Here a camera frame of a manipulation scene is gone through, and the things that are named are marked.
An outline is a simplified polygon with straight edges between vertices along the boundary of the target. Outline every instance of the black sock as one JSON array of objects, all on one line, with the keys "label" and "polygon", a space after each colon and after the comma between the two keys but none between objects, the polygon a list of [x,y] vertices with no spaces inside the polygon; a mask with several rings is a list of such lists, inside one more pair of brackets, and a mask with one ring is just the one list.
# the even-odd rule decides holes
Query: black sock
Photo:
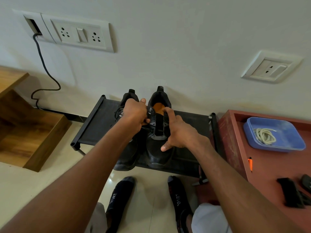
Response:
[{"label": "black sock", "polygon": [[135,179],[131,176],[125,177],[120,181],[112,192],[106,213],[111,216],[111,226],[107,233],[115,233],[118,230],[122,219],[124,208],[132,194]]},{"label": "black sock", "polygon": [[185,188],[176,176],[169,176],[167,182],[169,185],[169,195],[175,208],[177,230],[178,232],[189,232],[186,226],[186,219],[188,215],[193,215],[193,213],[187,199]]}]

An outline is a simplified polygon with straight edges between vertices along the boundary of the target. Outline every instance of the white rope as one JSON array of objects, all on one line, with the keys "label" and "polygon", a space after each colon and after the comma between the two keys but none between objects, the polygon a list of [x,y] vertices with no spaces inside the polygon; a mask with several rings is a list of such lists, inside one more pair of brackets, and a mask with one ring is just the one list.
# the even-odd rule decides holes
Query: white rope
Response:
[{"label": "white rope", "polygon": [[272,143],[276,142],[276,138],[270,131],[276,132],[275,130],[269,128],[254,129],[257,140],[266,145],[271,145]]}]

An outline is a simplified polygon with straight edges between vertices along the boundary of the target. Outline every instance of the black shoe rack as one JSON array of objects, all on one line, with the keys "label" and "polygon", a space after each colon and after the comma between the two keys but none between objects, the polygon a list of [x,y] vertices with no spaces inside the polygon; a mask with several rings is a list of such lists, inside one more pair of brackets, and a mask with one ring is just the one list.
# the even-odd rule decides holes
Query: black shoe rack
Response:
[{"label": "black shoe rack", "polygon": [[[102,95],[70,144],[72,148],[82,155],[85,155],[80,149],[80,144],[96,145],[96,143],[115,124],[115,111],[118,109],[119,103],[119,101],[108,100],[105,95]],[[224,153],[221,152],[222,144],[219,137],[215,113],[206,116],[175,111],[175,114],[180,115],[186,123],[189,123],[196,128],[201,135],[209,138],[211,138],[212,135],[215,150],[225,159]],[[139,154],[135,166],[185,176],[200,177],[199,163],[193,154],[186,148],[176,148],[175,152],[172,154],[171,160],[164,166],[164,168],[151,168],[146,164],[145,159],[146,157],[143,153]]]}]

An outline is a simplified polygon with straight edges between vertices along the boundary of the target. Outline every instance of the blue plastic tray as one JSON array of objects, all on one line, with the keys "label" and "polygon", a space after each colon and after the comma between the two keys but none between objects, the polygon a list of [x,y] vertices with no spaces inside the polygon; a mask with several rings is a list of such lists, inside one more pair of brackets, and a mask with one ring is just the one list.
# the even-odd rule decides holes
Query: blue plastic tray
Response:
[{"label": "blue plastic tray", "polygon": [[[291,152],[306,148],[306,144],[297,129],[285,120],[250,117],[243,125],[243,128],[248,143],[256,149]],[[276,142],[272,145],[266,145],[258,141],[253,131],[256,128],[270,128],[275,130],[276,132],[271,131],[271,133],[275,136]]]}]

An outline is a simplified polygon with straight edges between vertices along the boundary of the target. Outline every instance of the orange insole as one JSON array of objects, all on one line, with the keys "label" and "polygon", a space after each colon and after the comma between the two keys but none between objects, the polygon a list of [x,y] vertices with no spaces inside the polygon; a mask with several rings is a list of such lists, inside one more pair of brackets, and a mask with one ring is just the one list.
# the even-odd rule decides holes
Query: orange insole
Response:
[{"label": "orange insole", "polygon": [[155,109],[156,113],[164,115],[164,112],[162,111],[162,109],[165,108],[165,106],[162,103],[155,103],[153,108]]}]

